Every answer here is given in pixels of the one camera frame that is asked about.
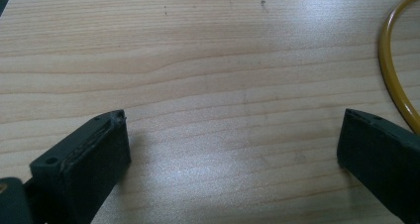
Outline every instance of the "ink mark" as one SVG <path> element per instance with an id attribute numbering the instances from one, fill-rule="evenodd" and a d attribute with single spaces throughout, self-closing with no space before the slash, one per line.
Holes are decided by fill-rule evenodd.
<path id="1" fill-rule="evenodd" d="M 268 10 L 265 7 L 265 0 L 262 0 L 262 11 L 268 13 Z"/>

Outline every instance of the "light wood surface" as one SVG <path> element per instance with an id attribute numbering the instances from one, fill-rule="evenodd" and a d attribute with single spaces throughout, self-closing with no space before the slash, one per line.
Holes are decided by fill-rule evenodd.
<path id="1" fill-rule="evenodd" d="M 399 223 L 337 165 L 345 108 L 405 128 L 378 67 L 400 0 L 10 0 L 0 174 L 123 108 L 133 163 L 93 223 Z M 420 5 L 393 55 L 420 108 Z"/>

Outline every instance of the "wood grain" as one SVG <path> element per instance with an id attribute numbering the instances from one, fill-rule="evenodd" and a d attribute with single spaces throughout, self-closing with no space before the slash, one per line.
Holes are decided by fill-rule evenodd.
<path id="1" fill-rule="evenodd" d="M 0 174 L 123 108 L 133 163 L 93 223 L 399 223 L 336 148 L 345 108 L 407 128 L 378 67 L 400 0 L 10 0 Z M 393 55 L 420 108 L 420 7 Z"/>

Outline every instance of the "yellow cable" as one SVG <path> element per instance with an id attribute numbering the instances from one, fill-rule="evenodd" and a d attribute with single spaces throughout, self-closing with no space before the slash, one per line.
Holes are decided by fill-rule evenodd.
<path id="1" fill-rule="evenodd" d="M 391 54 L 391 33 L 395 20 L 405 7 L 415 1 L 417 0 L 403 0 L 386 19 L 379 37 L 379 61 L 383 80 L 392 100 L 414 133 L 420 135 L 420 116 L 401 87 Z"/>

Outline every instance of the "small hole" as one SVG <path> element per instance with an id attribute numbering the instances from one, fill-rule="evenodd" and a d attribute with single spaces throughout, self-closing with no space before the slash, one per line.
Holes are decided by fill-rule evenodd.
<path id="1" fill-rule="evenodd" d="M 7 184 L 6 183 L 0 183 L 0 194 L 4 191 L 6 191 L 7 189 Z"/>
<path id="2" fill-rule="evenodd" d="M 58 159 L 57 159 L 57 158 L 48 158 L 48 159 L 46 160 L 46 163 L 47 163 L 48 165 L 52 165 L 52 164 L 54 164 L 54 163 L 56 163 L 56 162 L 58 162 Z"/>

